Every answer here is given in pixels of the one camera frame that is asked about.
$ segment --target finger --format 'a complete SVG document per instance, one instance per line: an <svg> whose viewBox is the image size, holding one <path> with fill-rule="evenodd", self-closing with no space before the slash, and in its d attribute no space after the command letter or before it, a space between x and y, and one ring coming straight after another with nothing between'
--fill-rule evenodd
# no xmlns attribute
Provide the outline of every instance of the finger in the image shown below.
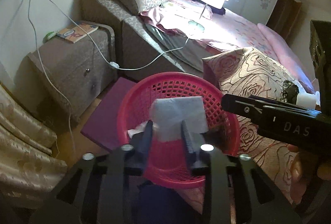
<svg viewBox="0 0 331 224"><path fill-rule="evenodd" d="M302 196L307 190L307 180L301 179L298 182L292 182L291 189L290 189L290 196L295 204L299 204L302 200Z"/></svg>
<svg viewBox="0 0 331 224"><path fill-rule="evenodd" d="M290 172L292 175L292 182L296 183L302 178L303 169L299 154L295 156L291 165Z"/></svg>
<svg viewBox="0 0 331 224"><path fill-rule="evenodd" d="M325 162L319 166L317 176L323 180L331 180L331 161Z"/></svg>
<svg viewBox="0 0 331 224"><path fill-rule="evenodd" d="M287 145L287 149L293 153L298 153L299 152L299 148L297 146L293 146L293 145Z"/></svg>

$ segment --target white tissue roll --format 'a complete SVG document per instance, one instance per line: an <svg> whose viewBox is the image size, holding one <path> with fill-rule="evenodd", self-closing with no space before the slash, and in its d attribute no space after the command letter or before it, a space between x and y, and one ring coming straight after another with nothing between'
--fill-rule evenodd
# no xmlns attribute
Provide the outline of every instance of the white tissue roll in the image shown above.
<svg viewBox="0 0 331 224"><path fill-rule="evenodd" d="M299 92L297 95L297 106L315 109L316 101L316 96L314 94Z"/></svg>

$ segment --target brown wooden cabinet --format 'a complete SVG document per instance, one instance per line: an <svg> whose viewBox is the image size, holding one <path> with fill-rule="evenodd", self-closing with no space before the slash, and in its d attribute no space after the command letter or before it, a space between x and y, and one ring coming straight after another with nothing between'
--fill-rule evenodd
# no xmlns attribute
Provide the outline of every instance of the brown wooden cabinet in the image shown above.
<svg viewBox="0 0 331 224"><path fill-rule="evenodd" d="M301 10L302 3L295 0L277 0L267 26L287 39Z"/></svg>

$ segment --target purple mat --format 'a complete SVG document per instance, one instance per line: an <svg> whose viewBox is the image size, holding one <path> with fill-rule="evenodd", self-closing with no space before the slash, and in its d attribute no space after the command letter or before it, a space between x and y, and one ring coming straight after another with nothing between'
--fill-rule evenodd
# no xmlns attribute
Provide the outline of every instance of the purple mat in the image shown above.
<svg viewBox="0 0 331 224"><path fill-rule="evenodd" d="M120 77L81 130L82 135L107 150L120 146L117 137L117 112L135 82Z"/></svg>

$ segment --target white cable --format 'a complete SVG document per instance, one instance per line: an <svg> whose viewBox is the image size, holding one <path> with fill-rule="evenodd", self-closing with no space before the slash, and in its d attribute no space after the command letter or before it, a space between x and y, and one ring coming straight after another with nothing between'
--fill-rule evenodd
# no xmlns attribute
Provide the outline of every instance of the white cable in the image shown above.
<svg viewBox="0 0 331 224"><path fill-rule="evenodd" d="M41 67L44 71L44 74L48 80L48 82L52 85L52 87L59 93L61 94L68 102L68 104L70 105L70 111L69 111L69 119L68 119L68 124L69 124L69 131L70 131L70 136L71 136L71 140L72 140L72 150L73 150L73 154L74 156L76 155L76 146L75 146L75 141L73 139L73 134L72 134L72 131L71 131L71 112L72 112L72 104L70 103L69 99L67 97L65 97L65 95L63 93L61 93L55 86L54 84L51 82L51 80L49 79L47 73L46 73L46 70L45 70L45 67L44 67L44 64L41 60L41 56L40 56L40 52L39 52L39 47L38 47L38 41L37 41L37 31L36 31L36 28L33 24L33 22L31 21L31 18L30 18L30 8L31 8L31 0L29 0L29 7L28 7L28 20L32 26L32 28L34 29L34 38L35 38L35 42L36 42L36 48L37 48L37 52L38 52L38 56L39 56L39 60L40 60L40 63L41 63Z"/></svg>
<svg viewBox="0 0 331 224"><path fill-rule="evenodd" d="M169 50L169 51L165 51L163 53L161 53L159 56L157 56L153 61L151 61L149 64L143 66L143 67L140 67L140 68L136 68L136 69L125 69L125 68L120 68L120 66L115 63L115 62L108 62L107 59L105 58L105 56L102 54L102 52L100 51L98 45L95 43L95 41L93 40L93 38L89 35L89 33L87 33L82 27L80 27L73 19L71 19L67 14L65 14L52 0L49 0L55 7L57 7L59 9L59 11L64 15L66 16L74 25L76 25L77 27L79 27L85 34L88 35L88 37L90 38L90 40L93 42L93 44L95 45L95 47L98 49L99 53L101 54L102 58L107 62L107 64L109 64L111 67L115 68L115 69L118 69L118 70L123 70L123 71L135 71L135 70L140 70L140 69L143 69L147 66L149 66L150 64L154 63L159 57L161 57L162 55L164 55L165 53L168 53L168 52L171 52L171 51L175 51L175 50L180 50L182 48L185 47L185 45L187 44L189 38L186 40L185 44L183 47L181 48L176 48L176 49L172 49L172 50Z"/></svg>

